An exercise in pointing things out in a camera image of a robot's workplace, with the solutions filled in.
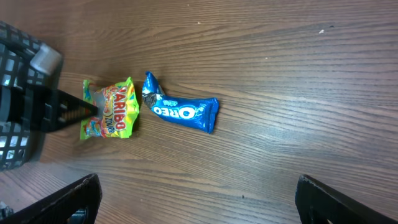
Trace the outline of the green Haribo candy bag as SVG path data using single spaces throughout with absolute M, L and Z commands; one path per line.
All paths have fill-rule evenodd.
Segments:
M 81 122 L 81 140 L 90 137 L 131 137 L 134 122 L 139 115 L 132 78 L 103 88 L 84 80 L 83 100 L 97 107 L 98 114 Z

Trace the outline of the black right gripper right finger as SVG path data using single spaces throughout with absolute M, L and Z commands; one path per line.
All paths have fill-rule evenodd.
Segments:
M 302 223 L 397 224 L 309 175 L 298 179 L 295 204 Z

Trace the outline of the blue Oreo cookie pack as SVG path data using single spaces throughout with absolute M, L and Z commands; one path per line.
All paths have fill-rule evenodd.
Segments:
M 208 134 L 214 130 L 219 109 L 216 98 L 185 99 L 168 96 L 153 73 L 146 71 L 142 99 L 154 114 L 165 121 L 199 129 Z

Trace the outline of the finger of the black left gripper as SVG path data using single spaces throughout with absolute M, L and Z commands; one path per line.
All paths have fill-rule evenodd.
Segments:
M 1 87 L 1 121 L 50 133 L 98 114 L 98 108 L 62 90 L 28 84 Z

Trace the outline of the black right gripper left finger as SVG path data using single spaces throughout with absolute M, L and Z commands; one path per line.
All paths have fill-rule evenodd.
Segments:
M 102 199 L 97 174 L 89 174 L 1 220 L 10 224 L 94 223 Z

